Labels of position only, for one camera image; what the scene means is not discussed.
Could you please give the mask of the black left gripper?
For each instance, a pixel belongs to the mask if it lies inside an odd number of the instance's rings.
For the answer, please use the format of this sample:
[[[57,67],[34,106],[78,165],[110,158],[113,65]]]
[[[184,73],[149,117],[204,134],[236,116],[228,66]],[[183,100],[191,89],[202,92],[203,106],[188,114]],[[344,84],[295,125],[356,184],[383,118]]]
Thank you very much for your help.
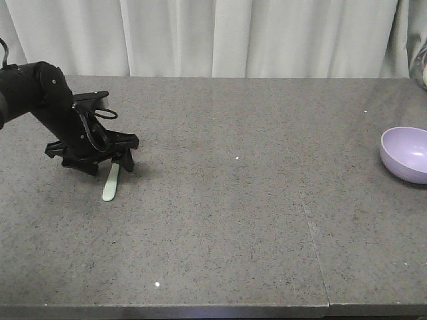
[[[104,133],[84,134],[74,146],[66,146],[63,141],[48,143],[45,153],[50,157],[62,157],[61,165],[91,176],[96,176],[101,162],[111,160],[127,172],[134,169],[132,149],[139,147],[135,134],[106,131]]]

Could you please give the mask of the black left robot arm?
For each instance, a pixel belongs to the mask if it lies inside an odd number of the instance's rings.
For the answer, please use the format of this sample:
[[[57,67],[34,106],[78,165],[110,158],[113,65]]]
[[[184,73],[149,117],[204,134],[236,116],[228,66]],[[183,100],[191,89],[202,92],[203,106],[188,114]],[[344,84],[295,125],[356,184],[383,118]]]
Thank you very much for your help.
[[[41,61],[1,68],[1,124],[31,113],[56,138],[45,154],[61,157],[62,166],[97,175],[99,164],[111,160],[133,171],[134,134],[107,130],[99,118],[116,119],[105,108],[108,91],[73,94],[59,67]]]

